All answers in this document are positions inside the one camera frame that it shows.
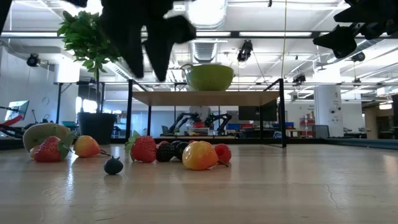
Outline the grey chair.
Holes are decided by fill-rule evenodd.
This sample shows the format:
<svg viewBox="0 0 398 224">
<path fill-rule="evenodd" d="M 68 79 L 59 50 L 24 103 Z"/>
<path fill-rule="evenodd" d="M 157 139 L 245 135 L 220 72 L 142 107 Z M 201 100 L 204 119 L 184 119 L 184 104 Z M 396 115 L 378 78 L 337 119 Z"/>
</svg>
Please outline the grey chair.
<svg viewBox="0 0 398 224">
<path fill-rule="evenodd" d="M 327 139 L 330 137 L 330 130 L 328 125 L 314 125 L 312 127 L 312 135 L 317 139 Z"/>
</svg>

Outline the green plastic colander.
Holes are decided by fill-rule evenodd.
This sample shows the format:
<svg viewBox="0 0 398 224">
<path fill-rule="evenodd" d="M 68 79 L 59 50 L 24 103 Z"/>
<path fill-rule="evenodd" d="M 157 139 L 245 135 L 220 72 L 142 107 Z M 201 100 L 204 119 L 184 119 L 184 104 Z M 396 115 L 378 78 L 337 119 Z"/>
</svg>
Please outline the green plastic colander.
<svg viewBox="0 0 398 224">
<path fill-rule="evenodd" d="M 181 67 L 188 86 L 194 91 L 225 91 L 234 78 L 231 67 L 217 64 L 192 65 Z"/>
</svg>

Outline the black metal workstation frame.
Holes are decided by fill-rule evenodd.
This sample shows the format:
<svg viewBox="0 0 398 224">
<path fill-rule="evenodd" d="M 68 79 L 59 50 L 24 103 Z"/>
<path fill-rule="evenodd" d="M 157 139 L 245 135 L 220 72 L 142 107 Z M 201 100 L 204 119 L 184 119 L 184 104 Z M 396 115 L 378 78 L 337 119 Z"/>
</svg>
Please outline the black metal workstation frame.
<svg viewBox="0 0 398 224">
<path fill-rule="evenodd" d="M 62 97 L 62 93 L 64 91 L 66 91 L 71 85 L 86 85 L 86 86 L 90 86 L 90 85 L 94 85 L 94 82 L 89 82 L 89 81 L 77 81 L 77 82 L 71 82 L 71 83 L 65 83 L 65 82 L 54 82 L 54 85 L 58 85 L 58 96 L 57 96 L 57 114 L 56 114 L 56 123 L 58 124 L 60 122 L 60 106 L 61 106 L 61 97 Z M 99 84 L 97 85 L 97 88 L 99 88 L 99 86 L 101 85 L 101 91 L 100 91 L 100 97 L 101 97 L 101 101 L 97 100 L 97 103 L 99 104 L 99 106 L 97 107 L 98 110 L 100 110 L 101 112 L 103 112 L 103 108 L 104 108 L 104 91 L 105 91 L 105 87 L 106 87 L 106 83 L 105 82 L 99 82 Z"/>
</svg>

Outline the white building column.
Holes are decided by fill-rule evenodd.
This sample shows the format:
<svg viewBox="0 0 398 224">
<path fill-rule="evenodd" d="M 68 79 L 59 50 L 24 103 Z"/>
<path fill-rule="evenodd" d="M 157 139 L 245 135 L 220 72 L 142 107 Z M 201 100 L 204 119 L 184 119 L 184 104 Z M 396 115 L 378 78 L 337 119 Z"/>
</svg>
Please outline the white building column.
<svg viewBox="0 0 398 224">
<path fill-rule="evenodd" d="M 327 125 L 330 137 L 343 137 L 343 111 L 340 86 L 316 86 L 314 89 L 314 100 L 316 125 Z"/>
</svg>

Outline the dark blueberry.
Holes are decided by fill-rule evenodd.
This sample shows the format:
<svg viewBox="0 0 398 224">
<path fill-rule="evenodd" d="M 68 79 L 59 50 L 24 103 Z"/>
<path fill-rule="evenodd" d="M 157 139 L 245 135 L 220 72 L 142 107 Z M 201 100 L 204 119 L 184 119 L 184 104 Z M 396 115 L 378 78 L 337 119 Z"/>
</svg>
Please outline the dark blueberry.
<svg viewBox="0 0 398 224">
<path fill-rule="evenodd" d="M 111 157 L 104 163 L 103 169 L 109 175 L 116 175 L 120 173 L 124 168 L 123 163 L 120 161 L 120 157 Z"/>
</svg>

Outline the small peach with stem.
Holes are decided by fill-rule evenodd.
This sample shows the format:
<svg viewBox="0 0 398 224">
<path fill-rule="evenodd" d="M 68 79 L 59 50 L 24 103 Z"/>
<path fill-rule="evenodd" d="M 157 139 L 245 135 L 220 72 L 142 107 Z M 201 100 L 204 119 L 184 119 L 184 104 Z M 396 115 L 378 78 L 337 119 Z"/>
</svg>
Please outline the small peach with stem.
<svg viewBox="0 0 398 224">
<path fill-rule="evenodd" d="M 110 154 L 108 154 L 104 150 L 101 150 L 100 145 L 94 138 L 86 135 L 80 136 L 75 141 L 73 150 L 78 157 L 82 158 L 94 157 L 98 154 L 110 156 Z"/>
</svg>

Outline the green plant in black pot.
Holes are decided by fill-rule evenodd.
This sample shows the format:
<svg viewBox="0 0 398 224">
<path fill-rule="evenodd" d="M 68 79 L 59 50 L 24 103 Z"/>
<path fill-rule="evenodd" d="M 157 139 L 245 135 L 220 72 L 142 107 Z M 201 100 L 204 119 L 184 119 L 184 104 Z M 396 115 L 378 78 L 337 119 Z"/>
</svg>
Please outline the green plant in black pot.
<svg viewBox="0 0 398 224">
<path fill-rule="evenodd" d="M 73 16 L 68 11 L 63 11 L 63 22 L 57 35 L 63 37 L 65 49 L 73 51 L 75 60 L 81 62 L 95 78 L 97 109 L 95 113 L 78 113 L 80 134 L 91 136 L 100 145 L 110 144 L 116 116 L 104 113 L 100 108 L 103 100 L 100 74 L 106 73 L 103 65 L 119 60 L 120 53 L 100 31 L 98 13 L 81 11 Z"/>
</svg>

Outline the black flat screen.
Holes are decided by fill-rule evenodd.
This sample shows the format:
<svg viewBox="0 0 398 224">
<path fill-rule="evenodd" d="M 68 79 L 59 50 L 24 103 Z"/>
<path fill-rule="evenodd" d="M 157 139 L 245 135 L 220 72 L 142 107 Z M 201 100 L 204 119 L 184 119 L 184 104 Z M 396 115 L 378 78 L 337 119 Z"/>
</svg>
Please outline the black flat screen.
<svg viewBox="0 0 398 224">
<path fill-rule="evenodd" d="M 241 121 L 260 121 L 260 114 L 263 121 L 277 121 L 277 106 L 240 106 L 238 118 Z"/>
</svg>

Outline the red strawberry green leaves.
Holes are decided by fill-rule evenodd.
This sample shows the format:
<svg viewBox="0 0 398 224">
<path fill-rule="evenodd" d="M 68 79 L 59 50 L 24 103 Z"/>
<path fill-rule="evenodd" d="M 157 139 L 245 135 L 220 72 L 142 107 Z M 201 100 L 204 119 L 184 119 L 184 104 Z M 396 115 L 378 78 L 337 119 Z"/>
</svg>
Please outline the red strawberry green leaves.
<svg viewBox="0 0 398 224">
<path fill-rule="evenodd" d="M 141 136 L 137 131 L 133 131 L 124 149 L 133 162 L 152 163 L 156 160 L 157 146 L 152 136 Z"/>
<path fill-rule="evenodd" d="M 61 162 L 70 152 L 70 146 L 75 135 L 69 134 L 60 139 L 56 136 L 48 137 L 33 154 L 36 162 Z"/>
</svg>

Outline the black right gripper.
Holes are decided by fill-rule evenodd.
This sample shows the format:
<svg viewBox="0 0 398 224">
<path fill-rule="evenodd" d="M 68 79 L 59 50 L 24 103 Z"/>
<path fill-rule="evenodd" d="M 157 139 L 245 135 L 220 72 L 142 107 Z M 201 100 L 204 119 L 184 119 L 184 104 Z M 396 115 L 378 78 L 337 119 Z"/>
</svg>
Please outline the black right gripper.
<svg viewBox="0 0 398 224">
<path fill-rule="evenodd" d="M 366 40 L 398 33 L 398 1 L 359 1 L 336 14 L 335 22 L 354 22 Z M 352 27 L 337 25 L 325 35 L 313 39 L 320 47 L 331 49 L 336 58 L 345 58 L 355 51 L 356 33 Z"/>
</svg>

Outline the yellow-orange peach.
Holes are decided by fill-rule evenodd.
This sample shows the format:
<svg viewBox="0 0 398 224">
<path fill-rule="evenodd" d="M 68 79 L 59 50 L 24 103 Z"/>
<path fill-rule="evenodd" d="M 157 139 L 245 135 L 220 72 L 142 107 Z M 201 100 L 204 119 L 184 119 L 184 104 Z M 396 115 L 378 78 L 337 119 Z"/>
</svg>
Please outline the yellow-orange peach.
<svg viewBox="0 0 398 224">
<path fill-rule="evenodd" d="M 210 143 L 194 141 L 184 149 L 182 162 L 188 169 L 205 170 L 218 163 L 218 156 Z"/>
</svg>

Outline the silver ventilation duct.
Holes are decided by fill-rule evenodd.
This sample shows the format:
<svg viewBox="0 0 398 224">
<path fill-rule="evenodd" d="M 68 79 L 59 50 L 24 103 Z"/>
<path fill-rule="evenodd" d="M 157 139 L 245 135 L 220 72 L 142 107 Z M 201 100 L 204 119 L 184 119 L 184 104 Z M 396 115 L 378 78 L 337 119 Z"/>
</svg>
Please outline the silver ventilation duct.
<svg viewBox="0 0 398 224">
<path fill-rule="evenodd" d="M 186 14 L 190 22 L 202 31 L 221 30 L 226 17 L 228 0 L 194 0 L 187 2 Z M 200 63 L 210 63 L 216 57 L 217 43 L 193 42 L 193 58 Z"/>
</svg>

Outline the red slanted bar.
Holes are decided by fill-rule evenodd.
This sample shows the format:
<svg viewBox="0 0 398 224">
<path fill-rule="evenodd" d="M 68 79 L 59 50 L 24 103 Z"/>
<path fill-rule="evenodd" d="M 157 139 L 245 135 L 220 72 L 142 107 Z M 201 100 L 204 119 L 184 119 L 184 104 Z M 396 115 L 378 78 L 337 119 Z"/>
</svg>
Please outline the red slanted bar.
<svg viewBox="0 0 398 224">
<path fill-rule="evenodd" d="M 5 130 L 6 128 L 10 128 L 13 124 L 18 123 L 19 121 L 23 120 L 22 115 L 17 115 L 15 118 L 9 119 L 4 123 L 0 123 L 0 131 Z"/>
</svg>

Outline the wooden shelf riser black legs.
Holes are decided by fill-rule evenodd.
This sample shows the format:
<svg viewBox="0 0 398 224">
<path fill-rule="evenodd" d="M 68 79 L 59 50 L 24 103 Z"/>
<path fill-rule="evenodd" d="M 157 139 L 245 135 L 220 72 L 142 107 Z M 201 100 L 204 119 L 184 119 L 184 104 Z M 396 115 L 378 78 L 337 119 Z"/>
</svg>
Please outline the wooden shelf riser black legs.
<svg viewBox="0 0 398 224">
<path fill-rule="evenodd" d="M 133 80 L 128 81 L 127 110 L 132 111 L 132 100 L 138 100 L 150 106 L 148 124 L 151 124 L 152 106 L 259 106 L 262 107 L 272 100 L 279 99 L 279 125 L 282 132 L 281 145 L 287 146 L 285 128 L 284 80 L 276 80 L 259 91 L 132 91 Z"/>
</svg>

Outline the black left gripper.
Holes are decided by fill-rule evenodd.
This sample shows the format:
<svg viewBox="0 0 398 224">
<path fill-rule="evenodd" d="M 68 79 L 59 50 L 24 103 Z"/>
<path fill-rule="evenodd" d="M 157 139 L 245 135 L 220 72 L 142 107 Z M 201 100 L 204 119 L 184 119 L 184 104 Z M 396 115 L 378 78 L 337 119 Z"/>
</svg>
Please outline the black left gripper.
<svg viewBox="0 0 398 224">
<path fill-rule="evenodd" d="M 121 44 L 119 51 L 136 78 L 144 77 L 141 42 L 144 26 L 154 37 L 169 37 L 178 44 L 196 38 L 197 30 L 185 16 L 165 17 L 176 1 L 189 0 L 101 0 L 101 31 L 111 43 Z M 144 41 L 144 47 L 158 81 L 164 82 L 173 43 Z"/>
</svg>

